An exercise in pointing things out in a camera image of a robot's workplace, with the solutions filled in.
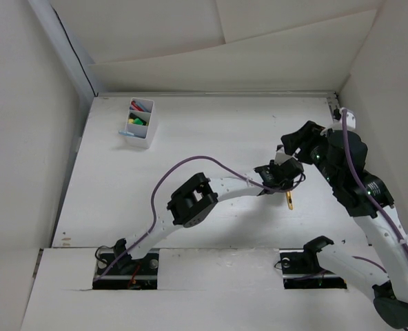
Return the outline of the black marker green cap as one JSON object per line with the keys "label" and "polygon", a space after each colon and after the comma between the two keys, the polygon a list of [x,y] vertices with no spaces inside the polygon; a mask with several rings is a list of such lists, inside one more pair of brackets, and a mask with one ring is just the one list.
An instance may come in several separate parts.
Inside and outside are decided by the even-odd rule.
{"label": "black marker green cap", "polygon": [[134,122],[135,122],[136,125],[139,125],[139,126],[144,126],[145,125],[145,123],[142,122],[142,120],[140,120],[140,119],[135,119]]}

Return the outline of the blue clear pen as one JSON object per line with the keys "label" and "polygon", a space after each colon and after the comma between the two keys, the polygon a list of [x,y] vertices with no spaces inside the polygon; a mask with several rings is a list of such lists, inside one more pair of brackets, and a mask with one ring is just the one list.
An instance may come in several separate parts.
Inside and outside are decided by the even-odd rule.
{"label": "blue clear pen", "polygon": [[145,112],[151,112],[153,108],[153,103],[148,100],[138,100],[136,101],[136,104],[140,107],[143,108]]}

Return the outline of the light blue pen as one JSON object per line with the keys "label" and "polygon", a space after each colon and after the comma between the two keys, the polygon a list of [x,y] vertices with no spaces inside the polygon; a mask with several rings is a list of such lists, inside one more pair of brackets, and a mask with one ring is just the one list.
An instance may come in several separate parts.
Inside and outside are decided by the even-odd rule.
{"label": "light blue pen", "polygon": [[119,134],[124,136],[124,137],[133,137],[133,138],[137,138],[137,139],[145,139],[145,135],[134,134],[134,133],[126,131],[126,130],[119,130]]}

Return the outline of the red gel pen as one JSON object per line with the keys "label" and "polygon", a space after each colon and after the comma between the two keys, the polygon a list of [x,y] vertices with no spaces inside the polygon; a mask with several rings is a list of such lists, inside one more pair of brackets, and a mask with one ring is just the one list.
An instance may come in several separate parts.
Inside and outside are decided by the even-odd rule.
{"label": "red gel pen", "polygon": [[136,102],[136,101],[132,101],[131,102],[131,106],[138,111],[144,112],[144,109]]}

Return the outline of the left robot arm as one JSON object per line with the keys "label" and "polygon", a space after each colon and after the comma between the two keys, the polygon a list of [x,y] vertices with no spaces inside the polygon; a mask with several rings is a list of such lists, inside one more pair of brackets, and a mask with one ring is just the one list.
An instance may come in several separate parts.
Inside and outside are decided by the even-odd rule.
{"label": "left robot arm", "polygon": [[[182,165],[197,160],[215,163],[230,175],[209,178],[198,172],[177,188],[167,202],[166,209],[158,214],[155,196],[161,184]],[[217,203],[239,197],[257,197],[264,194],[286,193],[305,180],[303,166],[293,158],[282,164],[271,161],[268,165],[239,173],[209,156],[194,156],[173,165],[155,185],[150,197],[153,220],[138,239],[122,238],[113,246],[114,258],[108,270],[115,267],[120,273],[132,272],[137,261],[144,258],[159,241],[182,228],[202,223]]]}

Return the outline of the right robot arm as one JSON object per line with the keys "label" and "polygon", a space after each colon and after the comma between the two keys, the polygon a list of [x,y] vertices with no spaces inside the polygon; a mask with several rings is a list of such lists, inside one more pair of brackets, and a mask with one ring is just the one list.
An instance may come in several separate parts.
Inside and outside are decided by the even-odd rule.
{"label": "right robot arm", "polygon": [[327,129],[308,121],[281,138],[285,154],[313,165],[333,196],[362,230],[383,268],[343,252],[325,236],[303,246],[312,272],[333,272],[359,289],[391,328],[408,328],[408,237],[385,183],[365,168],[368,148],[347,127]]}

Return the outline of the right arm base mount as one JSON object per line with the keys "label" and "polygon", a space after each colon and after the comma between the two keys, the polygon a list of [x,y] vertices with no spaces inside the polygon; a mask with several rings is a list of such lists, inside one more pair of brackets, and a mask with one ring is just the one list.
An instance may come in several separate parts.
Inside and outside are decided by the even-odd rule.
{"label": "right arm base mount", "polygon": [[334,273],[322,269],[300,249],[280,249],[274,267],[282,272],[286,290],[346,290],[346,281]]}

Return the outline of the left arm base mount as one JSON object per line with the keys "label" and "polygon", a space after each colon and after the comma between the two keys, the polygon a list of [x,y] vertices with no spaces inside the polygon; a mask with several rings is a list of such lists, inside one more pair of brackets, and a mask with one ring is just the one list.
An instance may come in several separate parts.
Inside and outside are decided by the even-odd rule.
{"label": "left arm base mount", "polygon": [[[96,252],[96,270],[94,279],[101,276],[113,262],[114,253],[103,246]],[[158,288],[159,249],[153,249],[139,260],[120,269],[115,264],[105,276],[93,280],[93,290],[156,290]]]}

